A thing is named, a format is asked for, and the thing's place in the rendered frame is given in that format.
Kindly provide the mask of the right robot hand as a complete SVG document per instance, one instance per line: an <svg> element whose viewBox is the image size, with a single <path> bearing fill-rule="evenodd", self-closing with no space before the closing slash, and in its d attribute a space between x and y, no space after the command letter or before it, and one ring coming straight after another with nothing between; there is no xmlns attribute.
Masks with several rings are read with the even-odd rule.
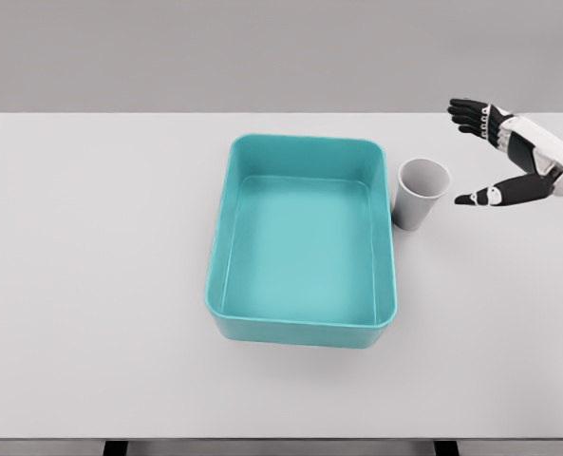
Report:
<svg viewBox="0 0 563 456"><path fill-rule="evenodd" d="M563 199L563 140L522 114L482 101L452 98L447 112L459 132L488 142L523 171L457 196L456 205L507 207L551 196Z"/></svg>

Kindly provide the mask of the white paper cup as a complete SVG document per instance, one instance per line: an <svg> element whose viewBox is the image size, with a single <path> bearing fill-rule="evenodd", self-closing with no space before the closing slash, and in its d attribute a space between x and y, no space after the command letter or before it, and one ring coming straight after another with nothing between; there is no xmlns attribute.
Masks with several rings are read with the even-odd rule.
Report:
<svg viewBox="0 0 563 456"><path fill-rule="evenodd" d="M441 163L426 158L405 161L398 170L392 221L405 231L419 229L450 186L450 173Z"/></svg>

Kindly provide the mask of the teal plastic basket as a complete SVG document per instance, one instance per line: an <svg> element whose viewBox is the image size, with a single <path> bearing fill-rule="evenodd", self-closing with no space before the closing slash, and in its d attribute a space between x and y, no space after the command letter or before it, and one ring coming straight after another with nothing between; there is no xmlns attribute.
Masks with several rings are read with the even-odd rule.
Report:
<svg viewBox="0 0 563 456"><path fill-rule="evenodd" d="M372 346L398 310L384 150L250 133L230 146L204 301L236 341Z"/></svg>

